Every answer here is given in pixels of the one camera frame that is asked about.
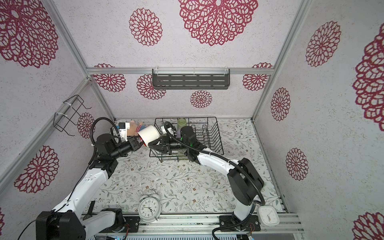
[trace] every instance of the red floral pattern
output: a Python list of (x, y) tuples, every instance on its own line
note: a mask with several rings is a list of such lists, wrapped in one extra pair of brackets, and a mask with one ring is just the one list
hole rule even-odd
[[(259, 63), (253, 66), (253, 68), (272, 68), (270, 63)], [(243, 85), (246, 89), (251, 91), (257, 91), (264, 88), (269, 76), (267, 74), (246, 74), (243, 76)]]
[(153, 88), (152, 75), (150, 74), (140, 76), (136, 84), (140, 94), (148, 99), (152, 99), (152, 100), (160, 99), (167, 92), (166, 90), (156, 90)]
[(273, 94), (271, 101), (271, 113), (276, 121), (283, 120), (291, 107), (290, 95), (285, 88), (279, 88)]
[(179, 0), (184, 28), (200, 43), (223, 45), (252, 21), (257, 0)]
[(319, 27), (308, 43), (306, 58), (309, 65), (317, 67), (326, 63), (340, 42), (340, 25), (330, 21)]
[(204, 90), (198, 90), (191, 95), (192, 105), (197, 108), (205, 108), (212, 102), (212, 95)]
[(91, 126), (94, 123), (95, 119), (89, 113), (83, 113), (80, 115), (79, 120), (77, 121), (77, 130), (83, 138), (89, 138), (89, 133), (91, 131)]
[(297, 148), (292, 148), (285, 160), (289, 174), (296, 180), (303, 180), (308, 174), (308, 161), (304, 153)]
[(43, 146), (13, 185), (21, 192), (37, 193), (55, 179), (58, 168), (59, 159), (55, 151)]
[(381, 213), (371, 214), (366, 212), (364, 215), (359, 215), (358, 219), (353, 223), (354, 240), (384, 239), (384, 216)]
[[(109, 64), (98, 64), (96, 68), (114, 68)], [(123, 74), (94, 74), (93, 77), (98, 85), (110, 92), (120, 92), (125, 88), (125, 78)]]
[(364, 48), (362, 61), (355, 70), (355, 102), (364, 109), (364, 117), (377, 122), (384, 131), (384, 23), (375, 39)]
[(23, 67), (49, 65), (58, 35), (39, 0), (0, 1), (0, 52)]
[(1, 212), (1, 207), (0, 207), (0, 236), (1, 236), (1, 231), (3, 230), (4, 225), (5, 225), (4, 214)]
[(148, 9), (135, 10), (129, 19), (133, 37), (145, 46), (153, 46), (160, 41), (163, 29), (156, 15)]

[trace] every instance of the dish rack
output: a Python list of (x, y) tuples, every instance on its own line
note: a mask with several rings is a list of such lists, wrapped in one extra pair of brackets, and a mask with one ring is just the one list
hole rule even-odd
[[(224, 154), (223, 144), (221, 142), (220, 131), (217, 124), (216, 117), (193, 117), (185, 118), (187, 120), (187, 126), (191, 126), (196, 133), (196, 138), (199, 142), (209, 147), (215, 153)], [(161, 132), (160, 127), (164, 122), (170, 122), (177, 128), (178, 118), (156, 118), (155, 127)], [(188, 159), (182, 153), (163, 154), (156, 150), (151, 149), (149, 151), (150, 157), (157, 157), (162, 162), (163, 160), (181, 160)]]

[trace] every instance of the robotic arm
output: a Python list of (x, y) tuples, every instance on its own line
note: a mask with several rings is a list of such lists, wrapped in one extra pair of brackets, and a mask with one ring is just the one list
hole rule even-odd
[(36, 220), (37, 239), (85, 240), (109, 227), (115, 229), (116, 232), (123, 230), (124, 218), (121, 209), (104, 209), (99, 214), (83, 221), (80, 221), (80, 217), (92, 196), (112, 176), (118, 164), (117, 158), (138, 150), (142, 145), (163, 153), (172, 153), (172, 150), (184, 146), (187, 148), (186, 155), (190, 161), (211, 167), (226, 175), (237, 199), (236, 208), (232, 214), (234, 223), (232, 227), (246, 224), (246, 220), (255, 208), (255, 203), (265, 204), (260, 193), (264, 182), (252, 163), (246, 158), (240, 161), (228, 160), (214, 153), (197, 140), (192, 127), (185, 126), (181, 129), (181, 141), (175, 138), (175, 129), (172, 124), (165, 122), (162, 131), (167, 133), (166, 136), (160, 137), (154, 126), (148, 126), (138, 132), (139, 136), (129, 137), (126, 142), (121, 142), (119, 131), (115, 127), (117, 136), (102, 134), (95, 142), (93, 129), (101, 119), (113, 124), (107, 118), (99, 118), (92, 125), (90, 137), (95, 150), (88, 170), (62, 202), (52, 211), (42, 212), (38, 216)]

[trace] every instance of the floral tablecloth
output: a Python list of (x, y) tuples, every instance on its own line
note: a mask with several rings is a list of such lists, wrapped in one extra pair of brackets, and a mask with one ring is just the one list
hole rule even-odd
[[(118, 122), (130, 121), (120, 119)], [(153, 124), (154, 120), (144, 121)], [(262, 194), (267, 205), (282, 209), (268, 172), (250, 119), (218, 119), (225, 156), (232, 159), (248, 158), (265, 182)], [(163, 212), (232, 212), (235, 197), (226, 176), (215, 170), (187, 161), (163, 161), (149, 157), (149, 149), (142, 147), (127, 157), (118, 159), (111, 178), (104, 183), (92, 200), (93, 212), (104, 208), (121, 208), (123, 212), (137, 212), (139, 198), (148, 191), (161, 196)]]

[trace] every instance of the alarm clock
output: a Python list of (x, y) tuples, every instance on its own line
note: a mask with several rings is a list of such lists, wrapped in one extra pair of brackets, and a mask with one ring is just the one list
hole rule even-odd
[(150, 196), (144, 195), (140, 198), (139, 216), (141, 221), (151, 223), (157, 221), (161, 214), (161, 204), (159, 202), (159, 195), (151, 194)]
[(279, 216), (273, 206), (261, 206), (257, 209), (257, 217), (265, 227), (276, 226), (280, 223)]

